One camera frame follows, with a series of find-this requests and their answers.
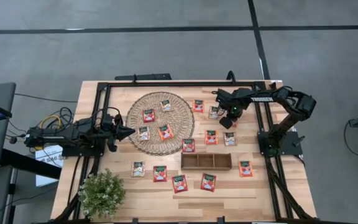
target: wooden tray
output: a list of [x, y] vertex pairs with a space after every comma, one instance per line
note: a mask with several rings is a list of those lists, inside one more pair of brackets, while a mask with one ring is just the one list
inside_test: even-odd
[[218, 153], [182, 153], [183, 170], [230, 170], [231, 155]]

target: yellow cable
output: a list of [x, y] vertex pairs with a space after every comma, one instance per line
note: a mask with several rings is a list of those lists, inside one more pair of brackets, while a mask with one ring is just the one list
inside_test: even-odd
[[42, 128], [42, 127], [44, 126], [44, 122], [45, 122], [46, 120], [50, 119], [50, 118], [56, 118], [56, 119], [58, 119], [58, 121], [59, 121], [59, 128], [62, 127], [62, 121], [60, 120], [59, 116], [57, 116], [57, 115], [50, 115], [50, 116], [44, 118], [44, 119], [41, 121], [41, 123], [40, 123], [40, 128]]
[[[50, 118], [56, 118], [56, 119], [58, 119], [58, 121], [59, 121], [59, 128], [62, 127], [62, 121], [60, 120], [59, 116], [57, 116], [57, 115], [50, 115], [50, 116], [47, 116], [46, 118], [44, 118], [44, 119], [41, 121], [41, 123], [40, 123], [40, 128], [42, 128], [42, 127], [44, 126], [44, 122], [46, 122], [46, 120], [48, 120], [48, 119], [50, 119]], [[38, 150], [44, 149], [44, 147], [43, 147], [43, 146], [35, 146], [34, 149], [35, 149], [36, 151], [38, 151]]]

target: black floor stripe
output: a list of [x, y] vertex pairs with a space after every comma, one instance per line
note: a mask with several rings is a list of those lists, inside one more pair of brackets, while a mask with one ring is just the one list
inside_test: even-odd
[[253, 30], [251, 26], [194, 26], [194, 27], [133, 27], [93, 29], [28, 29], [0, 30], [0, 34], [87, 34], [87, 33], [129, 33], [129, 32], [186, 32], [186, 31], [242, 31]]
[[262, 43], [262, 37], [260, 36], [260, 32], [259, 32], [259, 25], [258, 25], [258, 19], [256, 17], [254, 1], [248, 0], [248, 6], [251, 14], [252, 26], [254, 27], [254, 35], [256, 40], [256, 46], [258, 48], [258, 55], [259, 55], [260, 63], [262, 65], [262, 75], [265, 80], [269, 80], [270, 75], [269, 75], [269, 70], [267, 68], [267, 61], [265, 56], [264, 45]]
[[358, 25], [346, 26], [261, 26], [259, 30], [358, 30]]

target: table leg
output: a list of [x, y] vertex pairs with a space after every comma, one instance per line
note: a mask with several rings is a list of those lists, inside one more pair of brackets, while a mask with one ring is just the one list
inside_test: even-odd
[[62, 168], [40, 162], [7, 149], [2, 150], [0, 166], [13, 166], [16, 169], [33, 172], [54, 179], [59, 179], [62, 171]]

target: red seed packet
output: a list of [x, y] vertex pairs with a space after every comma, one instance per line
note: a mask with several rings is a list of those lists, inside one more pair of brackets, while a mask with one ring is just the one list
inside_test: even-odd
[[160, 133], [160, 137], [162, 140], [166, 140], [168, 138], [173, 137], [173, 133], [169, 124], [159, 127], [158, 133]]
[[184, 139], [183, 140], [183, 152], [195, 152], [196, 144], [194, 139]]
[[167, 167], [155, 166], [154, 167], [154, 182], [166, 182], [167, 181]]
[[187, 191], [187, 183], [185, 175], [178, 175], [172, 177], [173, 190], [176, 193]]
[[240, 177], [253, 177], [251, 161], [239, 161]]
[[193, 112], [204, 113], [204, 101], [194, 100], [193, 101]]
[[143, 110], [143, 122], [153, 122], [155, 121], [154, 109]]
[[216, 176], [203, 174], [203, 180], [201, 181], [201, 189], [215, 191]]
[[218, 132], [215, 130], [205, 131], [205, 144], [218, 144]]

